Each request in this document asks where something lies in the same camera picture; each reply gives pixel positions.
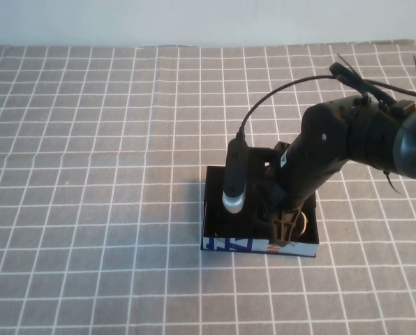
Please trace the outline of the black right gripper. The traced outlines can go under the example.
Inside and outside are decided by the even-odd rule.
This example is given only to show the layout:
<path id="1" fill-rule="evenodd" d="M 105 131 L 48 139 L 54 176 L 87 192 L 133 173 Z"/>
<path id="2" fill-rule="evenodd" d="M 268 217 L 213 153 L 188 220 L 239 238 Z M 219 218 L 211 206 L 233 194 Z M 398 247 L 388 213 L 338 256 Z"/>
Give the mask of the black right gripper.
<path id="1" fill-rule="evenodd" d="M 270 244 L 287 245 L 301 236 L 301 206 L 345 164 L 345 145 L 328 141 L 279 142 L 266 169 L 270 179 Z"/>

